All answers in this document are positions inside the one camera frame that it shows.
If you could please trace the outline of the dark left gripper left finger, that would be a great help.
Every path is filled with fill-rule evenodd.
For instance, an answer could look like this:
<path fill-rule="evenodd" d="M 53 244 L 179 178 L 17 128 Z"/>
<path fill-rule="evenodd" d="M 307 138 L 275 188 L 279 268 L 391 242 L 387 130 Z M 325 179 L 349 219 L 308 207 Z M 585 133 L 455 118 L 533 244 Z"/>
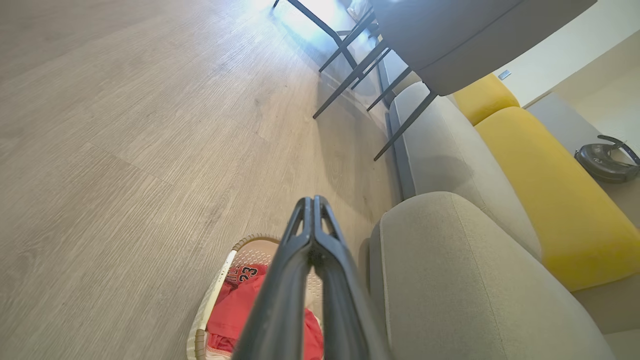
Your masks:
<path fill-rule="evenodd" d="M 231 360 L 302 360 L 313 200 L 295 204 Z"/>

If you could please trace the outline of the large yellow cushion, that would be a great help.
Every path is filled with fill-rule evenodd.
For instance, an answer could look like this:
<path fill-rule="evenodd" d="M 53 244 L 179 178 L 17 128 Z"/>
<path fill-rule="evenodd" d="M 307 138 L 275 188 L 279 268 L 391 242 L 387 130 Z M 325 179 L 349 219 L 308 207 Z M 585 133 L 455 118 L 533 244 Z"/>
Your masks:
<path fill-rule="evenodd" d="M 542 264 L 569 291 L 640 273 L 640 231 L 537 118 L 508 107 L 475 129 L 534 227 Z"/>

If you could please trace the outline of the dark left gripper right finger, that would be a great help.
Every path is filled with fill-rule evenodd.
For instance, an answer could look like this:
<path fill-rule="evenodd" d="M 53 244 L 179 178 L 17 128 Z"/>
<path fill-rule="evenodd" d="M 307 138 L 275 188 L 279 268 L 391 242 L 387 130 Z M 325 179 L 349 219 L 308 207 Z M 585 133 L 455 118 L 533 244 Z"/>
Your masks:
<path fill-rule="evenodd" d="M 393 360 L 333 209 L 320 195 L 313 198 L 313 267 L 322 280 L 325 360 Z"/>

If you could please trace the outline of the white brown-rimmed laundry basket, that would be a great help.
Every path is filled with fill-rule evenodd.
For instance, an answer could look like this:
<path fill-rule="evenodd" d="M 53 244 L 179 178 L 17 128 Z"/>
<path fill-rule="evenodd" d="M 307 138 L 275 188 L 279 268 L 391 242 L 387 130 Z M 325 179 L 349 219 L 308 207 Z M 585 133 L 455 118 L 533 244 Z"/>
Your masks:
<path fill-rule="evenodd" d="M 210 285 L 199 305 L 186 344 L 187 360 L 205 360 L 208 334 L 206 325 L 217 301 L 227 273 L 235 267 L 248 264 L 264 264 L 270 268 L 272 258 L 278 249 L 280 239 L 270 234 L 252 234 L 238 241 L 227 255 L 217 279 Z M 304 310 L 310 309 L 320 322 L 322 334 L 322 282 L 311 271 L 307 276 Z"/>

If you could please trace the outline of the red sports jersey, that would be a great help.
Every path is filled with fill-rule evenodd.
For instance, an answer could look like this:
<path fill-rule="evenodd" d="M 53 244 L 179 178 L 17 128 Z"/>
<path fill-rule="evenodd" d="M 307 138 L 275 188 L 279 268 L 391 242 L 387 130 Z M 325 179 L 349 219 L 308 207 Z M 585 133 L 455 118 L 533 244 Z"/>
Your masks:
<path fill-rule="evenodd" d="M 206 346 L 233 353 L 268 269 L 266 264 L 253 263 L 228 271 L 206 322 Z M 303 360 L 323 360 L 322 326 L 309 308 L 304 310 L 303 330 Z"/>

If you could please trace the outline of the small yellow cushion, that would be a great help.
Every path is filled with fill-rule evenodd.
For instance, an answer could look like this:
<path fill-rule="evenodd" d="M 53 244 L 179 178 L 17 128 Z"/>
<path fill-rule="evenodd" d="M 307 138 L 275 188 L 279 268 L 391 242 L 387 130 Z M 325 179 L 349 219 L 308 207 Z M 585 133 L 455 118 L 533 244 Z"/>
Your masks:
<path fill-rule="evenodd" d="M 473 126 L 502 109 L 521 106 L 516 96 L 493 73 L 454 92 L 452 97 Z"/>

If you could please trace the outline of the dark round robot vacuum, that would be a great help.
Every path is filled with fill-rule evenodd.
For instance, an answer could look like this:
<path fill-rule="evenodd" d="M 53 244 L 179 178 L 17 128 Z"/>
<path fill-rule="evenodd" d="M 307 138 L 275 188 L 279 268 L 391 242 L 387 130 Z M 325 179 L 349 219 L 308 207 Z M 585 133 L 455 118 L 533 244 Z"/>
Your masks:
<path fill-rule="evenodd" d="M 591 143 L 574 153 L 574 159 L 598 182 L 622 184 L 640 177 L 640 156 L 625 142 L 611 136 L 598 135 L 609 144 Z M 632 164 L 614 159 L 611 153 L 623 150 Z"/>

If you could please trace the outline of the grey fabric sofa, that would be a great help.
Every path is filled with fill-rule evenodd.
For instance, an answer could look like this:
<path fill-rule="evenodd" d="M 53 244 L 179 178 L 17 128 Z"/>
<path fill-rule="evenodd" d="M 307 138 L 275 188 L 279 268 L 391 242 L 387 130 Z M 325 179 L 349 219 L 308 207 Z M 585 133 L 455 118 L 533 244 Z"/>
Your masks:
<path fill-rule="evenodd" d="M 403 191 L 369 242 L 370 289 L 395 360 L 615 360 L 543 265 L 496 158 L 437 96 L 396 141 Z"/>

